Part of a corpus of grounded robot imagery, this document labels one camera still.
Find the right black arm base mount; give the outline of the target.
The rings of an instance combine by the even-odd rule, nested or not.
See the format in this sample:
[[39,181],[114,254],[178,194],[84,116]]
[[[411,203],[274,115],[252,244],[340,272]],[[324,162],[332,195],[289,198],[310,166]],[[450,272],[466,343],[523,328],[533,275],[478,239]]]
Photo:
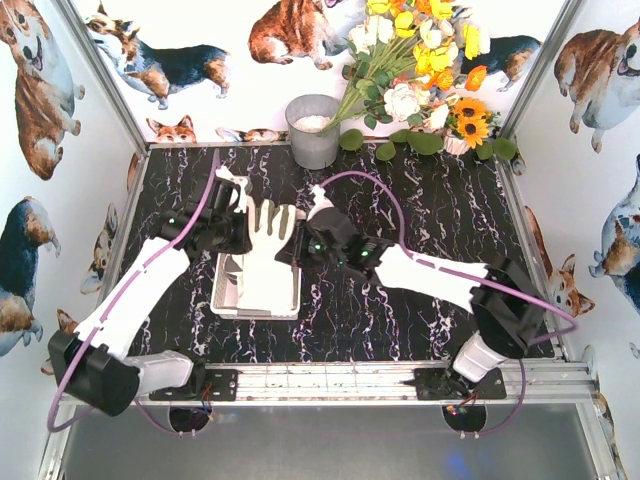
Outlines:
[[400,384],[413,388],[421,401],[503,400],[507,397],[499,368],[490,370],[481,380],[472,381],[455,372],[446,362],[421,363],[410,369]]

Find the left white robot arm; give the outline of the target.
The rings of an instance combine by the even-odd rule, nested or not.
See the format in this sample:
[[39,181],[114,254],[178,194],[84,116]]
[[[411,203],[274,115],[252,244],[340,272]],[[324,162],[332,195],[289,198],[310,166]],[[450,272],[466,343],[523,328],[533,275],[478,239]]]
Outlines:
[[68,394],[109,416],[142,395],[180,390],[201,381],[200,367],[177,351],[133,357],[130,346],[169,287],[201,253],[243,254],[250,181],[227,168],[203,176],[181,211],[168,210],[138,257],[104,301],[70,333],[48,343],[57,382]]

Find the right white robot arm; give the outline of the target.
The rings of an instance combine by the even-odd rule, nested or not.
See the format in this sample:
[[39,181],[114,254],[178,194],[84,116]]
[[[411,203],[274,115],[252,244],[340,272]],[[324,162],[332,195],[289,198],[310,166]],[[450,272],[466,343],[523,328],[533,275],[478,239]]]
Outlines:
[[544,310],[540,293],[516,262],[500,257],[490,264],[464,263],[409,251],[359,232],[321,187],[312,194],[311,211],[296,221],[277,261],[300,268],[332,264],[364,283],[410,290],[471,313],[477,330],[449,368],[471,384],[505,360],[527,355]]

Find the white glove green trim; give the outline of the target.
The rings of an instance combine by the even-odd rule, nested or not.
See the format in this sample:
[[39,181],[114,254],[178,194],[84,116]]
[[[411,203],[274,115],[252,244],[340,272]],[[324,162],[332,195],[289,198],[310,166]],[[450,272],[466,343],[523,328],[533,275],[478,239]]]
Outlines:
[[243,255],[226,255],[223,262],[223,273],[228,281],[238,287],[243,280],[244,256]]

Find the white grey glove underneath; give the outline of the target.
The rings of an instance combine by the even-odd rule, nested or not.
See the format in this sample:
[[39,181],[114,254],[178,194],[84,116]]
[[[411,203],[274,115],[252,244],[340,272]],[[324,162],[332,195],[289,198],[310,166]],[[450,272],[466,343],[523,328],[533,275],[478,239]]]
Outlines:
[[248,230],[251,250],[244,256],[243,278],[253,277],[276,262],[275,255],[285,246],[296,225],[296,207],[291,204],[276,206],[272,200],[263,199],[257,206],[252,197],[247,199]]

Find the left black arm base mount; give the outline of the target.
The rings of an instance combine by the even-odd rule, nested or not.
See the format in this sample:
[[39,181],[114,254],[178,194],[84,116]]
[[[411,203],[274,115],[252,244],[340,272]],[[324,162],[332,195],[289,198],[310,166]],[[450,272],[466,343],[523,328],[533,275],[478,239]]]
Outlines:
[[149,394],[152,401],[223,401],[236,400],[239,371],[229,368],[210,368],[198,360],[187,383]]

